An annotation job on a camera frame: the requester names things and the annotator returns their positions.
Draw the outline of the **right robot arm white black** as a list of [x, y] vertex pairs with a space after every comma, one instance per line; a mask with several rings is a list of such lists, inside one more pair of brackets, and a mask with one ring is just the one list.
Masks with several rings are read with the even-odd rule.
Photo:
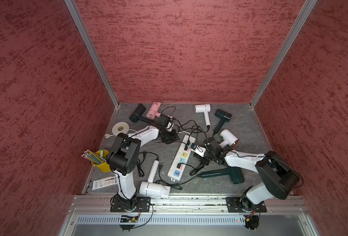
[[240, 184], [245, 181], [242, 170], [257, 173], [262, 183], [247, 188], [237, 206], [245, 212], [253, 212], [265, 200], [276, 198], [285, 200], [296, 188], [302, 177], [278, 153], [269, 151], [264, 154], [245, 153], [227, 148], [228, 142], [218, 143], [214, 138], [204, 141], [206, 152], [202, 159], [211, 160], [224, 169], [202, 172], [200, 177], [212, 178], [229, 176], [232, 183]]

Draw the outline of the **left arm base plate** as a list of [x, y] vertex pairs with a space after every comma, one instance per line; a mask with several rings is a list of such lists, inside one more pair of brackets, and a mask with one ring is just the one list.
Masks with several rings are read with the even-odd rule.
[[150, 197], [133, 197], [131, 200], [115, 195], [110, 200], [110, 212], [149, 212]]

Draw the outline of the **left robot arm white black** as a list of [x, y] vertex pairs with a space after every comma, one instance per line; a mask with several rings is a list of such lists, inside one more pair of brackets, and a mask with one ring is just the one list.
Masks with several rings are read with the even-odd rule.
[[118, 183], [116, 198], [126, 208], [133, 208], [137, 203], [133, 170], [137, 166], [140, 148], [157, 139], [163, 131], [170, 131], [173, 125], [172, 117], [163, 114], [156, 120], [142, 118], [142, 121], [147, 123], [145, 128], [130, 134], [118, 134], [106, 156], [106, 162]]

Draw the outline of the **white power strip coloured sockets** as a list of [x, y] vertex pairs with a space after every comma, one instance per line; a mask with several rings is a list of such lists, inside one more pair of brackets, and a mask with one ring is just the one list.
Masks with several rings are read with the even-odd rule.
[[189, 135], [185, 135], [185, 137], [181, 141], [177, 154], [174, 157], [173, 163], [167, 173], [167, 176], [171, 179], [172, 182], [180, 181], [184, 172], [185, 164], [187, 163], [192, 152], [190, 146], [195, 141], [196, 139]]

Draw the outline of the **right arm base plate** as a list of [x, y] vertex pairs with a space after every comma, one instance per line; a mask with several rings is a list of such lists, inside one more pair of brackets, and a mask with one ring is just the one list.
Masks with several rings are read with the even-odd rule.
[[241, 197], [227, 197], [226, 199], [226, 206], [229, 213], [266, 213], [267, 209], [264, 202], [261, 202], [259, 204], [253, 204], [250, 200], [247, 198], [243, 198], [241, 200]]

